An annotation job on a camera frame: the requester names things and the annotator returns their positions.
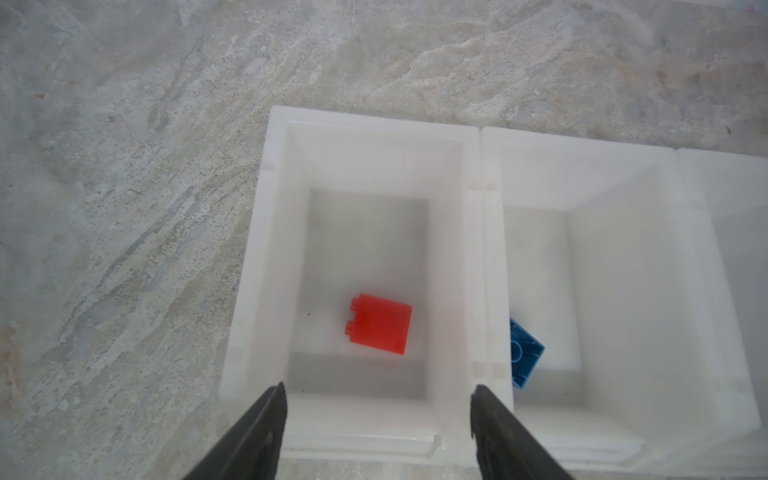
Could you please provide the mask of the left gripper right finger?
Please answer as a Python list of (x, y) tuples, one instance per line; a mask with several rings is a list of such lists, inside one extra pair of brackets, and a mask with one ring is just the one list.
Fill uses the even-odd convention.
[(573, 479), (486, 385), (471, 396), (470, 428), (484, 480)]

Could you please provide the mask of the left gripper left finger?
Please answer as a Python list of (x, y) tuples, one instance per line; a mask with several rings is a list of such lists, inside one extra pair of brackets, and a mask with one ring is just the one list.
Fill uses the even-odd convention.
[(288, 415), (284, 384), (269, 387), (184, 480), (272, 480)]

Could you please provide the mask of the blue square lego brick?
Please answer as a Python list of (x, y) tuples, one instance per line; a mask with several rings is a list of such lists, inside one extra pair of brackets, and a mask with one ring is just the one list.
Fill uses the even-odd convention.
[(545, 347), (512, 318), (509, 324), (512, 383), (515, 388), (524, 389)]

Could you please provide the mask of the red sloped lego brick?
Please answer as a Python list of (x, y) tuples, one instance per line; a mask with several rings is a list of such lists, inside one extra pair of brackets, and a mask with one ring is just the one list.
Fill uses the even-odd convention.
[(404, 355), (412, 307), (384, 298), (360, 294), (350, 304), (353, 318), (345, 326), (351, 343)]

